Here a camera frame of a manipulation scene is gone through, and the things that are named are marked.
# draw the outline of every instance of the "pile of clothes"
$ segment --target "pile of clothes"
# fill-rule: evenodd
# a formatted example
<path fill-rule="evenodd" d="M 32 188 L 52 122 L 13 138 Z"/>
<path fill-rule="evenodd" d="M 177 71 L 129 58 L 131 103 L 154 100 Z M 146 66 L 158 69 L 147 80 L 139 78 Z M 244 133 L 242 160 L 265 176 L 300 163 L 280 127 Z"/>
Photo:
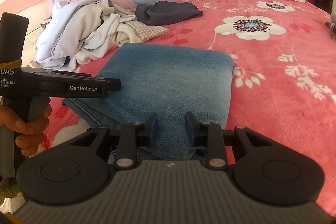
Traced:
<path fill-rule="evenodd" d="M 77 64 L 103 58 L 125 43 L 143 43 L 169 33 L 174 24 L 203 12 L 191 3 L 158 1 L 138 5 L 136 12 L 110 0 L 80 0 L 53 6 L 52 19 L 36 43 L 34 68 L 74 71 Z"/>

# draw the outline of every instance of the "gripper handle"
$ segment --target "gripper handle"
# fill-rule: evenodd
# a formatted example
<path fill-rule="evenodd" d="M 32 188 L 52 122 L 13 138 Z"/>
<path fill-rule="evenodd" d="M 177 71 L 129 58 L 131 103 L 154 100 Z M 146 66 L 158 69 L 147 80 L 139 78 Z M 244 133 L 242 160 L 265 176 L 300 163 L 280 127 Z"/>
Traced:
<path fill-rule="evenodd" d="M 49 105 L 49 97 L 2 98 L 3 104 L 10 107 L 24 121 L 31 122 L 43 116 L 44 109 Z M 17 133 L 0 127 L 0 177 L 13 178 L 17 169 L 25 161 L 21 148 L 15 144 Z"/>

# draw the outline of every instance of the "dark gray cloth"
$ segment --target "dark gray cloth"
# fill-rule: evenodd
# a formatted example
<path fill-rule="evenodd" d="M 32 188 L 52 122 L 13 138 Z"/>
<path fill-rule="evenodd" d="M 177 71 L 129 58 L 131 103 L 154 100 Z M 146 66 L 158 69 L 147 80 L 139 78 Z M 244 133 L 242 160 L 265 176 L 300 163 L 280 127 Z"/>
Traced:
<path fill-rule="evenodd" d="M 148 26 L 162 26 L 200 17 L 203 12 L 188 2 L 158 1 L 153 5 L 139 4 L 135 15 L 138 21 Z"/>

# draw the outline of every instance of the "black plastic device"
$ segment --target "black plastic device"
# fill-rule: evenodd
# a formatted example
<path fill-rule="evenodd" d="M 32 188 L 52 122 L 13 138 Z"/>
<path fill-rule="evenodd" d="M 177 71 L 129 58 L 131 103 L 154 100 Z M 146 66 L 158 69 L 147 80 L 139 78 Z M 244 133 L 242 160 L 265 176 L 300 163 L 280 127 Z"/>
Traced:
<path fill-rule="evenodd" d="M 3 13 L 0 20 L 0 64 L 21 59 L 29 20 Z M 121 88 L 119 79 L 92 78 L 90 74 L 71 73 L 28 67 L 0 70 L 0 96 L 24 121 L 42 117 L 49 97 L 106 98 L 109 91 Z M 25 161 L 21 149 L 15 145 L 19 133 L 0 127 L 0 180 L 16 176 Z"/>
<path fill-rule="evenodd" d="M 137 159 L 155 145 L 159 119 L 121 130 L 90 129 L 30 158 L 17 172 L 27 203 L 15 216 L 25 224 L 326 224 L 316 203 L 324 173 L 312 159 L 253 130 L 199 122 L 185 127 L 197 160 Z M 111 146 L 114 164 L 107 164 Z M 236 163 L 229 165 L 225 146 Z"/>

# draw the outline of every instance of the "label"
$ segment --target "label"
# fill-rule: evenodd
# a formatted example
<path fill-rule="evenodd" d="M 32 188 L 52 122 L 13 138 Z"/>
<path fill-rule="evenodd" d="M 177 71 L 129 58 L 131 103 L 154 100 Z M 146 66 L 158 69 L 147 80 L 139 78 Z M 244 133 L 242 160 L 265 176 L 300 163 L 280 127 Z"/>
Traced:
<path fill-rule="evenodd" d="M 15 82 L 8 81 L 7 78 L 0 78 L 0 88 L 11 88 L 15 85 Z"/>
<path fill-rule="evenodd" d="M 13 75 L 14 69 L 2 69 L 0 70 L 0 75 Z"/>
<path fill-rule="evenodd" d="M 93 92 L 99 92 L 99 87 L 97 86 L 75 86 L 71 85 L 69 87 L 70 90 L 77 90 L 77 91 L 93 91 Z"/>

